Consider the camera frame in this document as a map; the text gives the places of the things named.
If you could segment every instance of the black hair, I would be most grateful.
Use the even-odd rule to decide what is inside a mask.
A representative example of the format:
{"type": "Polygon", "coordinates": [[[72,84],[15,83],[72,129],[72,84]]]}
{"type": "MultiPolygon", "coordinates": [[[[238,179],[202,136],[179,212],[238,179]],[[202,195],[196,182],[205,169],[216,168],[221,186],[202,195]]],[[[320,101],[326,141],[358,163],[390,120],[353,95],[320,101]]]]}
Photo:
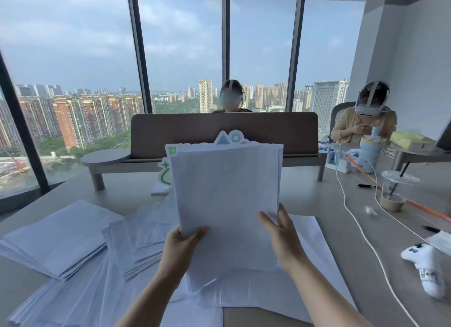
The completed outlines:
{"type": "Polygon", "coordinates": [[[228,80],[226,80],[222,84],[221,91],[229,87],[231,80],[233,80],[232,89],[239,91],[240,94],[244,94],[243,86],[241,86],[240,82],[238,80],[236,80],[236,79],[228,79],[228,80]]]}
{"type": "MultiPolygon", "coordinates": [[[[369,98],[369,93],[371,92],[371,87],[375,84],[375,82],[368,83],[365,85],[363,90],[360,91],[358,98],[361,99],[367,99],[369,98]]],[[[379,81],[379,84],[377,84],[377,88],[374,91],[373,101],[374,104],[382,105],[387,98],[388,93],[390,92],[390,88],[386,83],[383,83],[382,81],[379,81]]]]}

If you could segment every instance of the yellow shirt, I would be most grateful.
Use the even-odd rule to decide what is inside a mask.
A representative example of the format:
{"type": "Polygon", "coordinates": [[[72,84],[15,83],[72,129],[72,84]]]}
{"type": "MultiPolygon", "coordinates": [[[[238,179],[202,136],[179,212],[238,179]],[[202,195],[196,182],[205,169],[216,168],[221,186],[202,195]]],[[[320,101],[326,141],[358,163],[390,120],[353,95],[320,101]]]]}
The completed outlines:
{"type": "MultiPolygon", "coordinates": [[[[396,113],[394,111],[383,112],[379,119],[375,120],[371,127],[378,126],[381,128],[381,136],[384,138],[390,138],[392,132],[396,130],[396,124],[398,123],[396,113]]],[[[363,135],[352,134],[345,138],[340,138],[339,131],[352,128],[353,126],[361,124],[358,115],[355,113],[355,108],[347,108],[340,115],[335,123],[330,137],[338,143],[350,143],[360,142],[363,135]]]]}

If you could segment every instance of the blue sky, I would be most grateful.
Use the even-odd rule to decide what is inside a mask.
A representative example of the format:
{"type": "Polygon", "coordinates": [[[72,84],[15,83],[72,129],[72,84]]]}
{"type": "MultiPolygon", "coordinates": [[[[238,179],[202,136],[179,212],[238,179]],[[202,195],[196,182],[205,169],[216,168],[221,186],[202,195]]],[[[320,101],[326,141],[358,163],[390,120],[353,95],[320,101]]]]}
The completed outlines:
{"type": "MultiPolygon", "coordinates": [[[[296,0],[231,0],[230,76],[286,82],[296,0]]],[[[221,0],[139,0],[149,84],[221,86],[221,0]]],[[[296,89],[350,76],[364,1],[307,0],[296,89]]],[[[0,49],[17,84],[139,90],[127,0],[0,0],[0,49]]]]}

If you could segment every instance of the dark shirt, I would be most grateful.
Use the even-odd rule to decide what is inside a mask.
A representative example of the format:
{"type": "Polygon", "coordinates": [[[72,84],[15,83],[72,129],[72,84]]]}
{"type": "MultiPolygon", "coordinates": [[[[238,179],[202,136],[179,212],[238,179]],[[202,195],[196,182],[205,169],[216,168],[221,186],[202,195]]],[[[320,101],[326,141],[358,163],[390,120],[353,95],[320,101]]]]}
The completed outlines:
{"type": "MultiPolygon", "coordinates": [[[[213,113],[224,113],[225,111],[226,111],[226,109],[219,109],[219,110],[213,111],[213,113]]],[[[252,112],[252,111],[248,110],[248,109],[239,108],[237,112],[252,112]]]]}

